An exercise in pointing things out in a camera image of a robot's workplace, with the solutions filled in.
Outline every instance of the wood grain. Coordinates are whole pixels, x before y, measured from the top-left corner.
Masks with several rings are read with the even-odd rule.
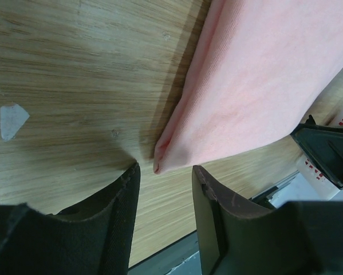
[[[0,135],[0,204],[56,213],[136,159],[142,180],[130,265],[195,230],[191,169],[156,176],[152,153],[209,4],[0,1],[0,107],[17,103],[30,114],[15,139]],[[310,113],[328,122],[341,106],[343,71]],[[298,156],[287,137],[205,167],[249,197],[293,172]]]

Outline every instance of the red and white object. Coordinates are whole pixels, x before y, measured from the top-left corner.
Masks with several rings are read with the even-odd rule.
[[[329,123],[329,126],[343,126],[343,109],[337,116]],[[339,193],[339,189],[331,183],[324,175],[317,169],[305,155],[302,155],[297,161],[298,171],[305,177],[305,179],[318,192],[321,199],[330,200]]]

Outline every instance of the folded cloth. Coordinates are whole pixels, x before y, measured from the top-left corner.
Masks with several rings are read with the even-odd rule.
[[[288,135],[343,68],[343,0],[213,0],[159,174]]]

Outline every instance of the pink cloth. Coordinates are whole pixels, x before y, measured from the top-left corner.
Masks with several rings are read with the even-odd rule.
[[[288,135],[343,68],[343,0],[213,0],[155,173]]]

